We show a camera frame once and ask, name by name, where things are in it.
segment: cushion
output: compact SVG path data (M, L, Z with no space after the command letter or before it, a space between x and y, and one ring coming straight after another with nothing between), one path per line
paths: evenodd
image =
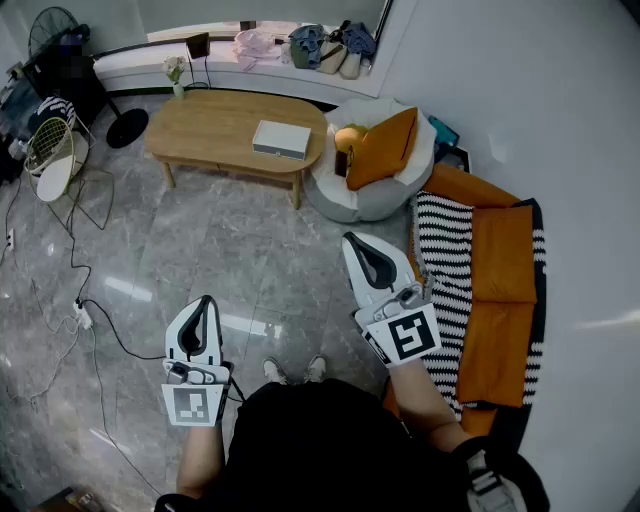
M406 167L418 131L417 116L416 107L404 110L374 126L362 143L353 147L347 175L349 190L359 190Z
M486 411L465 407L462 411L462 430L473 437L488 436L497 412L498 409Z
M532 317L531 303L473 301L458 374L460 402L522 406Z
M531 206L476 209L471 258L474 300L535 303Z
M424 191L477 208L507 208L520 201L495 185L446 164L433 166Z
M389 385L387 386L387 392L384 395L382 407L391 412L396 418L400 419L400 409L398 409L396 393L393 390L393 384L391 383L391 381L389 381Z
M349 148L357 146L367 134L367 128L356 124L348 124L336 132L336 151L348 153Z

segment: gray tile floor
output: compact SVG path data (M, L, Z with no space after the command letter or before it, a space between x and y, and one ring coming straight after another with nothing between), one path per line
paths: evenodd
M139 96L117 103L153 115L167 99ZM75 215L74 262L93 268L83 296L109 312L123 342L143 355L162 354L166 326L190 300L208 293L218 302L224 353L235 363L245 394L264 383L264 357L275 356L301 379L316 353L328 357L330 376L379 393L385 369L349 317L356 306L340 238L360 230L405 250L408 213L341 225L304 198L294 210L286 187L198 169L175 169L177 188L167 190L159 164L144 157L142 138L120 150L108 148L105 134L112 120L105 110L94 123L98 145L90 162L115 177L113 211L104 231ZM0 187L2 217L15 187ZM82 204L104 219L107 183L89 182ZM56 211L69 208L63 202ZM72 313L86 270L70 268L71 239L24 180L9 226L16 231L16 250L15 259L9 255L0 268L0 483L26 505L66 485L80 485L111 510L149 510L153 491L104 433L90 332L80 332L48 393L32 403L10 398L43 389L73 341L64 328L57 334L47 330L31 279L47 322L57 326ZM96 323L107 429L152 485L170 492L185 431L168 424L161 365L127 356L105 317L91 305L89 310ZM236 410L228 402L227 447Z

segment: power strip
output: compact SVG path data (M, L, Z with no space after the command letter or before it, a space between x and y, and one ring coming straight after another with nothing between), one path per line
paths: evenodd
M76 314L76 320L84 329L91 329L93 320L91 320L87 308L82 307L80 301L73 301L73 312Z
M7 233L7 252L13 251L13 247L16 245L16 235L13 228Z

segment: white sneaker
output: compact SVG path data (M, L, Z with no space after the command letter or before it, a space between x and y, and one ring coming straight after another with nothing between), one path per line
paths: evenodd
M307 374L304 377L305 382L322 382L327 373L327 361L321 355L315 356L309 363Z
M273 357L267 357L262 362L262 368L264 370L264 376L267 378L269 382L277 382L278 384L282 384L286 386L289 384L287 381L287 376L284 371Z

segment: window sill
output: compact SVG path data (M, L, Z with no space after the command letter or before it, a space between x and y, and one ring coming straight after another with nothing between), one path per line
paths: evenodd
M212 41L210 43L210 55L207 57L207 69L209 70L212 83L215 81L216 72L235 72L247 75L270 75L305 82L338 87L349 91L354 91L366 96L375 97L378 88L373 84L371 76L361 76L356 80L345 80L339 73L327 75L310 69L297 69L291 64L283 64L278 59L259 60L253 68L242 71L236 61L236 56L232 51L232 42ZM124 52L107 55L98 59L94 69L98 78L107 80L115 77L128 75L155 74L163 75L162 63L167 57L182 56L187 60L185 72L182 74L180 82L183 85L191 83L191 71L188 64L187 47L184 43L168 43L160 46L149 46L146 48L136 48ZM205 63L204 59L191 61L195 79L203 80Z

